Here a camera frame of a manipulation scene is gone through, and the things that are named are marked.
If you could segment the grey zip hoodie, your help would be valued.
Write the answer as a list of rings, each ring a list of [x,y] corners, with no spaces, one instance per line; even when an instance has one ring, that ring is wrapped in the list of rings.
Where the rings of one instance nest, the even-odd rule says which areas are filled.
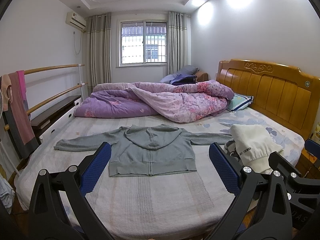
[[[195,172],[194,145],[206,146],[214,142],[223,145],[231,138],[229,134],[191,133],[168,125],[132,125],[85,137],[61,139],[54,148],[67,152],[95,151],[106,142],[111,146],[108,165],[111,177],[159,176]]]

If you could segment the dark blue clothes pile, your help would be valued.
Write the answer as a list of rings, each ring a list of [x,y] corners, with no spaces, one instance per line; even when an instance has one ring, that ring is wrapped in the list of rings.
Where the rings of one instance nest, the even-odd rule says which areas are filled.
[[[197,67],[186,65],[174,74],[165,76],[160,83],[170,85],[186,85],[196,83],[196,73],[199,71]]]

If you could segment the white folded sweatshirt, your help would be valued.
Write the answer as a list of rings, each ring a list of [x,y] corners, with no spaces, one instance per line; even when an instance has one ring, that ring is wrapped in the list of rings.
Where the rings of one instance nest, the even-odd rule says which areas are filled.
[[[261,125],[234,124],[230,128],[230,134],[242,163],[257,173],[270,169],[268,158],[272,152],[281,153],[283,150]]]

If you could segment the orange wooden headboard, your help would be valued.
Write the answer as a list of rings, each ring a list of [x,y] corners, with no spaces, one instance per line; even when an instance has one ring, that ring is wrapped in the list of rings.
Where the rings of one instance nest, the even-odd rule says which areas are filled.
[[[216,80],[253,96],[250,107],[308,139],[319,108],[319,77],[265,61],[220,61]]]

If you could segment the dark top white cabinet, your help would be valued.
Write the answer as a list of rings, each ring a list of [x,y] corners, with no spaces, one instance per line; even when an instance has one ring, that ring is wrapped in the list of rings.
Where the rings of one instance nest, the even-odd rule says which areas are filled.
[[[74,118],[81,96],[73,95],[59,101],[31,120],[31,127],[39,144],[44,143],[55,131]]]

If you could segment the blue striped pillow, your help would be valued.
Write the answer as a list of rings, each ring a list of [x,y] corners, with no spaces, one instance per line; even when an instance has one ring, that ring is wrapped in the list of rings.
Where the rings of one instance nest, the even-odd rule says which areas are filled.
[[[227,111],[234,112],[243,110],[248,107],[254,100],[254,96],[247,96],[242,94],[234,94],[232,100],[228,103]]]

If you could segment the lower wooden ballet bar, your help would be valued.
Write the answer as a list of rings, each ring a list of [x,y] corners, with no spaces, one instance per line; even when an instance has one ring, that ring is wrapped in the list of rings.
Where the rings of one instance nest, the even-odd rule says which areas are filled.
[[[64,90],[63,92],[60,92],[60,93],[58,93],[58,94],[56,94],[56,95],[54,95],[54,96],[49,97],[48,99],[46,99],[46,100],[44,100],[44,101],[36,104],[34,107],[31,107],[30,109],[28,109],[28,110],[26,111],[26,115],[29,116],[31,113],[33,113],[33,112],[36,111],[37,109],[41,108],[42,106],[44,106],[44,105],[52,102],[53,100],[55,100],[55,99],[57,99],[57,98],[65,95],[65,94],[67,94],[67,93],[69,93],[69,92],[71,92],[71,91],[73,91],[73,90],[76,90],[76,89],[78,89],[78,88],[82,88],[83,86],[85,86],[85,85],[87,85],[87,84],[88,84],[88,82],[82,82],[82,83],[80,83],[79,85],[76,85],[76,86],[74,86],[74,87],[72,87],[72,88],[69,88],[69,89],[67,89],[67,90]]]

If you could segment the wooden ballet bar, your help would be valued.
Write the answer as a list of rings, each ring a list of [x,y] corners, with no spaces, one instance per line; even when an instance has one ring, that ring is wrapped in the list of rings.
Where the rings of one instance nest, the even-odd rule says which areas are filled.
[[[24,74],[34,74],[34,73],[39,73],[39,72],[44,72],[44,71],[49,71],[49,70],[56,70],[56,69],[65,69],[65,68],[73,68],[73,67],[83,67],[84,64],[67,64],[67,65],[60,65],[60,66],[50,66],[50,67],[41,67],[41,68],[34,68],[34,69],[29,69],[25,70]]]
[[[60,93],[58,93],[58,94],[56,94],[56,95],[54,95],[54,96],[49,97],[48,99],[46,99],[46,100],[44,100],[44,101],[36,104],[34,107],[31,107],[30,109],[28,109],[28,110],[26,111],[26,115],[29,116],[31,113],[33,113],[33,112],[36,111],[37,109],[41,108],[42,106],[44,106],[44,105],[52,102],[53,100],[55,100],[55,99],[57,99],[57,98],[65,95],[65,94],[67,94],[67,93],[69,93],[69,92],[71,92],[71,91],[73,91],[73,90],[76,90],[76,89],[78,89],[78,88],[82,88],[83,86],[85,86],[85,85],[87,85],[87,84],[88,84],[88,82],[82,82],[82,83],[80,83],[79,85],[76,85],[76,86],[74,86],[74,87],[72,87],[72,88],[69,88],[69,89],[67,89],[67,90],[64,90],[63,92],[60,92]]]

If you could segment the brown grey hanging cloth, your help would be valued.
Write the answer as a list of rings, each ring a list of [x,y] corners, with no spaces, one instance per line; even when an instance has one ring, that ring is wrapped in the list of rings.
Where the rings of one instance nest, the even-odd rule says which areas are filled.
[[[9,125],[9,137],[19,158],[27,159],[38,148],[39,143],[26,115],[17,72],[1,76],[1,92],[4,99],[4,121]]]

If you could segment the white standing fan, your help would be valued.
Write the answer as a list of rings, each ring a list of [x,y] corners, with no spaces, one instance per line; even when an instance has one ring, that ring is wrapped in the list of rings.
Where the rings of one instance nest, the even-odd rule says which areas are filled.
[[[2,117],[4,111],[4,99],[3,99],[3,94],[0,90],[0,118]]]

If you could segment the purple floral quilt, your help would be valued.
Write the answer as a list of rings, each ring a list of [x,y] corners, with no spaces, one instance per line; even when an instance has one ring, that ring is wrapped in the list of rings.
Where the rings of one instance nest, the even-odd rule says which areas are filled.
[[[214,81],[186,85],[166,83],[102,83],[77,107],[83,118],[133,118],[161,115],[176,123],[190,123],[223,112],[234,97]]]

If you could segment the pink hanging garment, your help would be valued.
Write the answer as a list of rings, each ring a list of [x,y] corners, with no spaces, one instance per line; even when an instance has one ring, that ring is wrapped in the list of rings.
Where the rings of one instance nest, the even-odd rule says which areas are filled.
[[[18,81],[20,86],[21,98],[22,98],[25,109],[28,109],[28,101],[27,101],[27,95],[26,95],[27,88],[25,84],[24,71],[23,70],[17,71],[17,75],[18,75]]]

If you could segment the upper wooden ballet bar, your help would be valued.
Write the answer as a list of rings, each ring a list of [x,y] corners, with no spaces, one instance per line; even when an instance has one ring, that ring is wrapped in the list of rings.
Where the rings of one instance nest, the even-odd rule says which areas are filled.
[[[56,69],[65,69],[65,68],[73,68],[73,67],[83,67],[84,64],[67,64],[67,65],[60,65],[60,66],[50,66],[50,67],[41,67],[41,68],[34,68],[34,69],[29,69],[25,70],[24,74],[34,74],[34,73],[39,73],[39,72],[44,72],[44,71],[49,71],[49,70],[56,70]]]

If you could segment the right grey striped curtain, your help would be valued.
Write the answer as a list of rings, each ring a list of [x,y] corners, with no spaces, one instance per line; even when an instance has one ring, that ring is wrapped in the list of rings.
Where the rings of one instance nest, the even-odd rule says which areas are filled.
[[[168,17],[168,67],[174,74],[188,63],[187,17],[180,12],[169,12]]]

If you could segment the grey striped curtain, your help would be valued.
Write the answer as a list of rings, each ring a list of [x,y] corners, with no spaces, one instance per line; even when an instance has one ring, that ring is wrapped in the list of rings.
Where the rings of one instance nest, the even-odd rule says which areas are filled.
[[[111,67],[111,13],[91,16],[86,27],[86,69],[89,92],[101,83],[110,83]]]
[[[169,12],[168,17],[168,67],[174,74],[188,63],[187,17],[180,12]]]

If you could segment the barred window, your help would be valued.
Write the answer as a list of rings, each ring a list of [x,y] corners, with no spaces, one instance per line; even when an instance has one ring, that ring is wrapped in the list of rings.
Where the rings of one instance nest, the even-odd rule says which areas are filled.
[[[167,62],[167,24],[157,21],[123,22],[120,28],[120,64]]]

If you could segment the left grey striped curtain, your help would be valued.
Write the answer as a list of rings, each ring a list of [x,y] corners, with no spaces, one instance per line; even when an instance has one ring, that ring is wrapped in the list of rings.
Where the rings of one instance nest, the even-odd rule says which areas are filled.
[[[89,92],[101,83],[110,83],[111,67],[111,13],[91,16],[86,27],[86,69]]]

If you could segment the white wall air conditioner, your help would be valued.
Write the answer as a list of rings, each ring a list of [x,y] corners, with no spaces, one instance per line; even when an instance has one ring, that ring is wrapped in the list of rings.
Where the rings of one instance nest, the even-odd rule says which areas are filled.
[[[85,32],[86,20],[76,12],[70,11],[67,13],[66,24],[80,30],[81,32]]]

